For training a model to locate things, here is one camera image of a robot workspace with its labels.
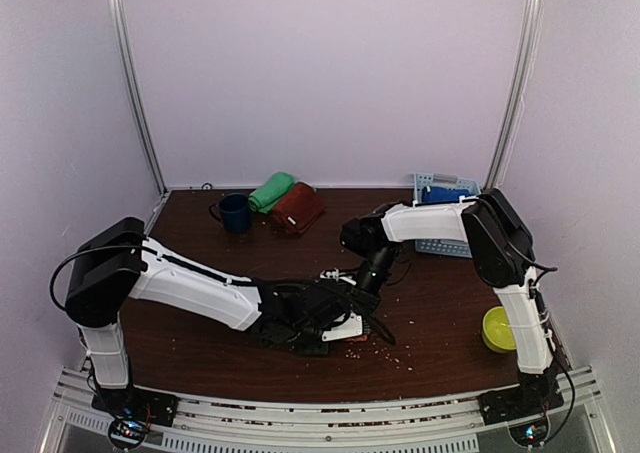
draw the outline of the brown cloth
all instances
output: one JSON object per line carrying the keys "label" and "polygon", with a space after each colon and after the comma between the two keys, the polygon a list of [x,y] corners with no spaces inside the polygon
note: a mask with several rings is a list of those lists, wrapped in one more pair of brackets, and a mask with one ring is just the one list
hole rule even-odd
{"label": "brown cloth", "polygon": [[320,197],[306,183],[297,183],[271,209],[271,219],[287,233],[301,235],[325,210]]}

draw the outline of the wood surface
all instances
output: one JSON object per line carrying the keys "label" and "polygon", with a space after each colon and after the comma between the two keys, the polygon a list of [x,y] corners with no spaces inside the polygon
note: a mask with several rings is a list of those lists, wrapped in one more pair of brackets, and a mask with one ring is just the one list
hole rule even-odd
{"label": "wood surface", "polygon": [[[410,199],[410,190],[319,190],[327,212],[302,237],[284,234],[256,214],[243,235],[227,233],[207,207],[223,192],[171,194],[151,236],[177,253],[229,273],[265,279],[313,277],[361,259],[341,248],[340,226],[380,204]],[[432,397],[516,382],[515,354],[498,355],[481,338],[484,313],[499,305],[470,260],[418,254],[412,268],[385,287],[376,315],[397,338],[338,342],[329,357],[263,349],[248,333],[148,301],[121,311],[139,385],[223,398],[283,402],[349,402]],[[396,265],[390,281],[406,265]]]}

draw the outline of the yellow bowl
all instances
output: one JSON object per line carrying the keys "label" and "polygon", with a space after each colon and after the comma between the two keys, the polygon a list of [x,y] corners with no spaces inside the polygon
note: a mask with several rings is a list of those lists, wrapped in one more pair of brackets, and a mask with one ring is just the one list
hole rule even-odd
{"label": "yellow bowl", "polygon": [[509,353],[516,350],[516,342],[509,327],[507,313],[502,306],[491,308],[482,320],[482,339],[496,353]]}

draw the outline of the rolled cloth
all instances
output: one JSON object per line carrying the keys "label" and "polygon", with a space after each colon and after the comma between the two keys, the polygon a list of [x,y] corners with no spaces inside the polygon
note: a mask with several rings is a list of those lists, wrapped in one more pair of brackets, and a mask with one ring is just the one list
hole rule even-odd
{"label": "rolled cloth", "polygon": [[249,195],[251,211],[269,213],[280,198],[293,188],[296,180],[289,173],[274,173],[260,188]]}

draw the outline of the blue mug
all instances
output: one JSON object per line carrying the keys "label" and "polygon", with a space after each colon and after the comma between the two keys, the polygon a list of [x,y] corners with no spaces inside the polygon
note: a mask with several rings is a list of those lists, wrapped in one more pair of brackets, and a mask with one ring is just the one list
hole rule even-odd
{"label": "blue mug", "polygon": [[217,204],[209,207],[209,214],[218,220],[230,233],[244,233],[251,228],[251,210],[249,198],[242,193],[231,193]]}

